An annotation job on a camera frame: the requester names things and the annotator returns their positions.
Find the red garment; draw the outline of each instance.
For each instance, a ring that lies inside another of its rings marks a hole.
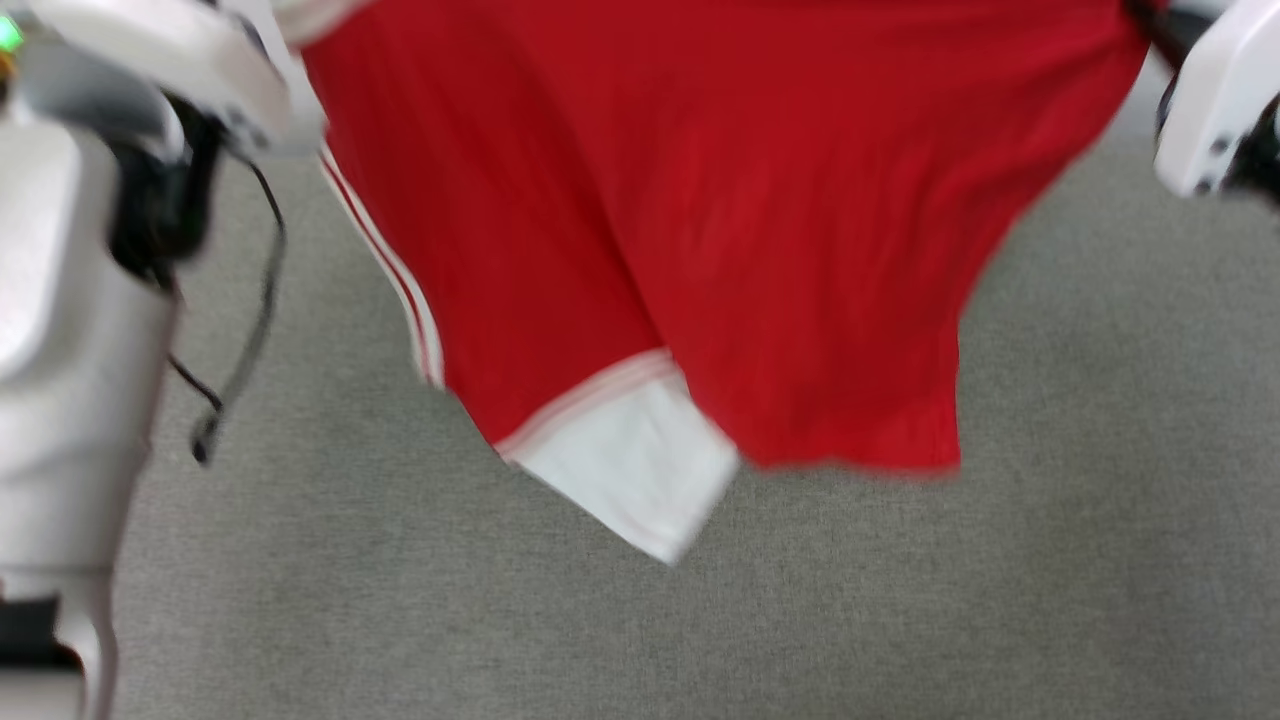
[[[380,0],[305,59],[499,448],[669,348],[756,462],[929,469],[980,269],[1146,50],[1120,0]]]

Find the gray surface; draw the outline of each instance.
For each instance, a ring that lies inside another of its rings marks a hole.
[[[1167,197],[1134,117],[974,300],[961,478],[745,473],[675,570],[426,391],[314,167],[271,167],[279,323],[214,471],[170,383],[119,717],[1280,717],[1280,237]],[[255,192],[228,174],[187,286],[212,377],[252,315]]]

